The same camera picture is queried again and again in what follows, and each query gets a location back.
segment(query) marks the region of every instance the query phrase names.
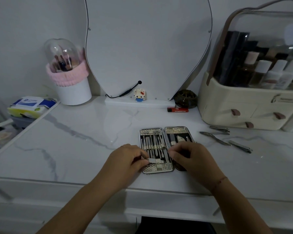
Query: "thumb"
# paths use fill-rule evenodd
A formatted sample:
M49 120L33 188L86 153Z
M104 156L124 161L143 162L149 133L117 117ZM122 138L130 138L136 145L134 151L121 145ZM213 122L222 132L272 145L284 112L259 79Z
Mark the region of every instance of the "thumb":
M189 162L189 158L182 156L180 153L178 153L176 151L170 151L169 156L173 160L175 160L177 163L179 163L181 166L183 166L184 168L187 167L187 164Z
M143 168L144 166L146 166L148 164L149 164L149 161L147 159L141 159L141 160L134 162L131 165L131 169L133 170L134 173L137 173L137 172L139 172L139 170L141 168Z

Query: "person's left hand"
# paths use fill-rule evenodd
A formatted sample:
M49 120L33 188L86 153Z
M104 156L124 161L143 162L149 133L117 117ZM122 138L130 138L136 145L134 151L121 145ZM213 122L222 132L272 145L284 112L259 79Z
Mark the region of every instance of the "person's left hand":
M127 187L135 174L148 165L147 159L134 161L141 154L149 157L146 151L136 145L122 145L110 154L95 180L113 195Z

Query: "brown handle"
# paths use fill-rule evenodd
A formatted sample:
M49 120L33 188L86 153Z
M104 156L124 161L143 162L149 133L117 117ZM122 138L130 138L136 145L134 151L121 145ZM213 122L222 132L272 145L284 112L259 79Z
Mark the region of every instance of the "brown handle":
M254 124L252 122L245 122L247 128L254 128Z
M241 113L239 110L231 109L231 112L232 112L232 115L234 115L234 116L241 116Z
M282 120L282 119L285 119L286 118L285 115L283 115L282 113L279 113L279 112L274 112L274 115L276 116L276 118L278 120Z
M225 42L225 38L226 38L226 35L227 35L227 32L229 30L229 27L230 27L230 24L233 20L233 18L240 14L241 12L243 11L258 11L260 9L263 9L265 7L268 7L270 5L273 5L275 3L278 3L278 2L282 2L282 1L286 1L286 0L275 0L275 1L270 1L270 2L267 2L267 3L264 3L258 7L246 7L246 8L241 8L241 9L238 9L236 10L235 12L233 12L229 17L228 19L226 20L226 23L224 25L224 28L223 28L223 31L222 31L222 34L220 35L220 39L219 39L219 42L218 44L216 45L215 47L215 53L213 55L213 58L211 60L211 68L209 70L209 75L208 75L208 78L207 78L207 81L206 81L206 84L209 85L209 82L211 81L211 78L213 77L214 75L214 72L215 72L215 68L216 68L216 64L217 64L217 61L218 61L218 58L219 58L219 55L220 55L220 52L223 48L223 44Z

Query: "forearm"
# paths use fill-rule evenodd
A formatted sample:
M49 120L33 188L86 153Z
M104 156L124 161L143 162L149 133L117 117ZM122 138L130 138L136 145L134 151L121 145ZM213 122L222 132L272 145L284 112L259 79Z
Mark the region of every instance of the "forearm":
M230 234L272 233L249 201L225 179L213 191Z
M111 197L97 179L81 188L77 194L37 234L80 234Z

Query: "clear dome lid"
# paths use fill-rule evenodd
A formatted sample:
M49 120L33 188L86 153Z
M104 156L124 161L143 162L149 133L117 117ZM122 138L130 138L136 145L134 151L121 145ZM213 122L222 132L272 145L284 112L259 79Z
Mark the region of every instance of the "clear dome lid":
M44 49L52 72L70 71L80 64L75 45L67 39L49 39Z

